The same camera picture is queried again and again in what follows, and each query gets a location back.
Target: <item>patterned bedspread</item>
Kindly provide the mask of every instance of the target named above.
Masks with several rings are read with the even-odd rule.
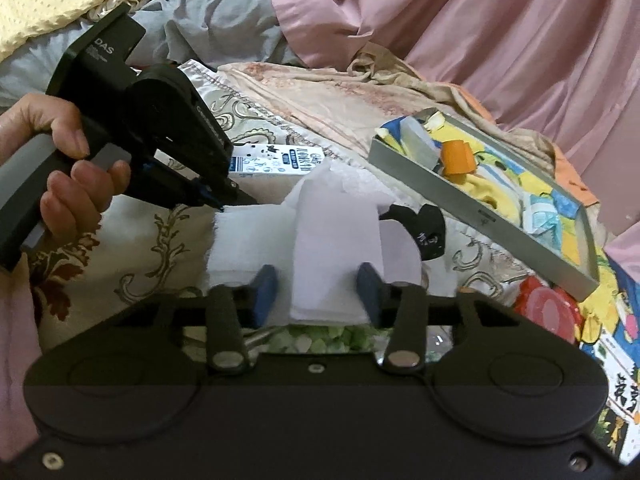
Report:
[[[372,93],[350,87],[348,97],[355,105],[345,102],[341,108],[327,107],[327,115],[321,116],[310,114],[302,106],[292,113],[290,101],[278,100],[276,94],[260,88],[255,80],[244,86],[238,84],[238,74],[230,76],[232,71],[222,69],[214,73],[193,61],[182,69],[233,142],[320,146],[327,156],[371,171],[393,192],[398,203],[414,209],[425,203],[407,186],[369,165],[362,156],[364,139],[366,136],[370,139],[374,126],[393,116],[411,113],[392,105],[394,100],[403,98],[396,90],[385,96],[381,86],[370,84]],[[354,119],[353,113],[360,114],[362,120]],[[359,129],[340,129],[341,115],[345,114],[351,115],[344,122],[360,124]],[[189,174],[189,170],[163,154],[159,158]],[[180,206],[167,211],[121,196],[105,213],[96,234],[86,235],[78,244],[55,253],[33,257],[31,285],[43,351],[155,292],[201,295],[214,220],[214,211],[207,207]],[[520,283],[530,274],[532,271],[507,250],[461,222],[447,218],[444,261],[439,266],[424,263],[423,284],[432,294],[453,296],[460,286],[466,286],[512,304]],[[638,316],[638,288],[634,286],[625,283],[620,291],[616,286],[616,293],[625,291],[625,312]],[[615,330],[611,335],[602,323],[596,326],[601,331],[598,337],[583,346],[611,370],[613,388],[597,435],[604,446],[626,461],[638,452],[640,444],[636,400],[640,380],[638,334],[635,332],[631,337],[620,323],[613,324]],[[370,326],[286,326],[248,333],[247,343],[253,355],[260,351],[382,352],[386,336],[385,331]],[[199,330],[185,332],[185,351],[193,358],[204,354],[202,339]],[[433,328],[429,342],[429,357],[437,359],[450,348],[449,333],[445,328]]]

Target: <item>pink curtain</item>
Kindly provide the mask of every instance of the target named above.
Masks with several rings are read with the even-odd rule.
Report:
[[[583,172],[640,78],[640,0],[273,0],[294,51],[345,69],[367,41],[457,83]]]
[[[24,377],[40,356],[24,256],[7,275],[0,270],[0,460],[8,462],[36,440],[38,431],[22,394]]]

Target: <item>bed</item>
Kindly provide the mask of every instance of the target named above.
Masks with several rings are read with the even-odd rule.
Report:
[[[424,199],[368,164],[366,155],[374,128],[430,106],[508,143],[550,174],[558,168],[559,152],[540,134],[523,128],[506,132],[464,88],[425,81],[375,43],[354,52],[343,70],[306,68],[287,41],[271,0],[132,0],[132,4],[134,19],[148,35],[129,62],[139,67],[168,60],[182,63],[181,69],[233,142],[319,146],[329,158],[369,171],[398,203],[414,209]],[[28,40],[0,62],[0,107],[10,106],[28,91],[44,91],[62,52],[90,25],[88,15],[83,15]],[[163,160],[188,172],[175,161]],[[583,187],[577,173],[571,174],[579,184],[569,184],[563,173],[567,185]],[[598,204],[591,203],[588,213],[600,248],[602,284],[581,306],[590,331],[580,344],[602,362],[611,384],[594,434],[627,463],[640,452],[640,410],[635,402],[640,340],[627,327],[629,316],[636,325],[640,319],[640,292],[602,251],[611,234],[597,221]],[[206,254],[214,242],[214,225],[215,213],[208,208],[167,211],[122,196],[104,214],[96,234],[86,234],[77,244],[54,253],[32,256],[30,283],[42,351],[155,292],[201,295],[209,283]],[[133,245],[135,253],[129,251]],[[520,283],[533,275],[507,250],[452,217],[447,218],[446,248],[441,262],[427,262],[422,269],[423,284],[431,294],[453,296],[460,287],[469,287],[510,306]],[[387,335],[370,326],[339,330],[277,326],[249,334],[248,340],[253,355],[380,352]],[[186,331],[185,352],[202,357],[201,339],[197,331]],[[429,342],[429,356],[436,360],[450,348],[449,332],[433,330]],[[619,376],[624,377],[622,393]]]

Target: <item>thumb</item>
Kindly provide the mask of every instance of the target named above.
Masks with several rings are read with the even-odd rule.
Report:
[[[74,104],[44,94],[27,94],[0,116],[0,164],[34,133],[47,130],[51,130],[53,142],[65,155],[71,158],[89,155],[80,111]]]

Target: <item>gray metal tray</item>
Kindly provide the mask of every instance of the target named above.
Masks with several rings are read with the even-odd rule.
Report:
[[[427,120],[437,111],[436,108],[427,108],[414,114],[414,117]],[[445,116],[450,124],[484,142],[497,152],[504,153],[557,192],[576,202],[564,188],[542,170],[507,146],[450,115],[445,114]],[[439,174],[408,159],[375,138],[371,143],[369,162],[392,177],[401,180],[460,221],[500,244],[545,279],[562,287],[577,301],[585,300],[597,288],[599,275],[593,234],[587,212],[581,204],[575,218],[575,235],[578,240],[578,254],[580,256],[580,266],[576,266],[573,262],[565,260],[559,253],[539,243],[520,227],[502,218],[493,209],[450,184]]]

